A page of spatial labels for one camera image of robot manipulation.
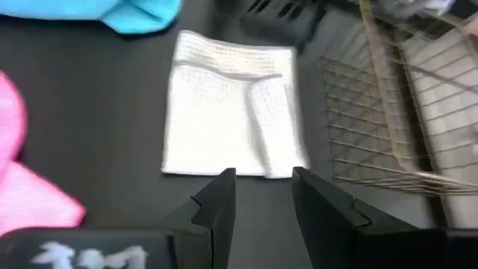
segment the folded towel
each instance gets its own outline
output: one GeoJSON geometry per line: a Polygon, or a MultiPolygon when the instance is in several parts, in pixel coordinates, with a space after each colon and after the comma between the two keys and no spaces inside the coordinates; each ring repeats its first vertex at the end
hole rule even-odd
{"type": "Polygon", "coordinates": [[[73,198],[13,161],[25,135],[23,106],[0,72],[0,236],[31,226],[76,226],[85,213],[73,198]]]}
{"type": "Polygon", "coordinates": [[[294,51],[178,37],[170,74],[164,173],[287,178],[302,151],[294,51]]]}
{"type": "Polygon", "coordinates": [[[120,34],[166,28],[181,0],[2,0],[0,14],[29,19],[99,20],[120,34]]]}

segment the cyan towel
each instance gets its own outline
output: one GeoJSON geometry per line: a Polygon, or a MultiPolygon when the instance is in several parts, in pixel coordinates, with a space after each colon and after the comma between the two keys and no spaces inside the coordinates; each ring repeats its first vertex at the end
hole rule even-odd
{"type": "Polygon", "coordinates": [[[145,34],[166,28],[181,0],[1,0],[0,14],[28,19],[91,19],[120,34],[145,34]]]}

